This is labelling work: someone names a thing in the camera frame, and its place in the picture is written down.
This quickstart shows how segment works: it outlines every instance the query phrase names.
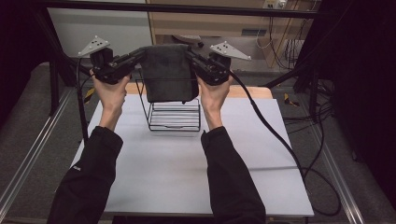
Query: table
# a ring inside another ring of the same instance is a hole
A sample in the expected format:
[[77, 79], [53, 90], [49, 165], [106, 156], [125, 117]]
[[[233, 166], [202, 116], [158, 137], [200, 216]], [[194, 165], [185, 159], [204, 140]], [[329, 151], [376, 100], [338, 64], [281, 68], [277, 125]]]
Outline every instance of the table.
[[[134, 87], [127, 88], [129, 93]], [[256, 104], [274, 129], [288, 142], [277, 102], [264, 88], [250, 88]], [[232, 87], [222, 108], [223, 124], [244, 159], [270, 217], [313, 216], [311, 204], [295, 162], [259, 119], [240, 88]], [[99, 122], [99, 104], [89, 133]], [[116, 128], [124, 140], [117, 162], [117, 177], [106, 213], [128, 216], [210, 216], [206, 160], [195, 133], [151, 132], [136, 94], [128, 94]], [[80, 146], [75, 161], [83, 149]]]

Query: wire rack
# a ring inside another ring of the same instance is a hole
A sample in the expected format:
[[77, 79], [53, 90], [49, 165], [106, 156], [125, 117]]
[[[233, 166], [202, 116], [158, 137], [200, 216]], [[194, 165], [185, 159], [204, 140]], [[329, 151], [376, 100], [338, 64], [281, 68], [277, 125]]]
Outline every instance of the wire rack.
[[[149, 103], [143, 99], [145, 81], [141, 76], [135, 80], [140, 101], [151, 131], [199, 132], [201, 131], [201, 105], [195, 98], [189, 102]], [[171, 79], [172, 81], [191, 81], [191, 79]], [[166, 79], [151, 79], [166, 85]]]

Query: black sleeve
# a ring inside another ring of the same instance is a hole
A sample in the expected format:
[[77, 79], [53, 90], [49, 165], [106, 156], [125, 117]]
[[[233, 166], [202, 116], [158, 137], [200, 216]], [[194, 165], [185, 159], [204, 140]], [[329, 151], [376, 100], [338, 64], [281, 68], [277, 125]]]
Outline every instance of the black sleeve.
[[116, 159], [121, 138], [107, 128], [96, 127], [79, 161], [56, 190], [48, 224], [98, 223], [116, 178]]
[[265, 206], [226, 129], [204, 132], [201, 142], [215, 220], [224, 224], [265, 223]]

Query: wrist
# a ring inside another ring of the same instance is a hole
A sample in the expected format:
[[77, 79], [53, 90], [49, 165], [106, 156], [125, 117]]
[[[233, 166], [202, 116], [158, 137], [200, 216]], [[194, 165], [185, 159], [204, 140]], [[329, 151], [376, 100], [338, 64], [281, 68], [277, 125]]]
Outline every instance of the wrist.
[[222, 120], [221, 120], [221, 114], [219, 111], [216, 111], [216, 112], [204, 111], [204, 113], [205, 113], [207, 126], [209, 127], [209, 131], [223, 126]]
[[121, 110], [106, 110], [102, 111], [102, 117], [99, 122], [99, 126], [103, 128], [108, 128], [113, 131], [116, 129], [117, 122], [119, 121]]

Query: person's right hand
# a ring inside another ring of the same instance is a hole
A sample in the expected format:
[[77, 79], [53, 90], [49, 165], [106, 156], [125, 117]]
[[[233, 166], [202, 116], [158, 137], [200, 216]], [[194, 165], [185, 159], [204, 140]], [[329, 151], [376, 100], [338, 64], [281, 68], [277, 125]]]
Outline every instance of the person's right hand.
[[201, 86], [201, 104], [204, 109], [205, 118], [209, 131], [222, 126], [221, 107], [225, 98], [230, 91], [230, 85], [233, 78], [229, 76], [228, 81], [218, 86], [210, 86], [197, 76], [198, 83]]

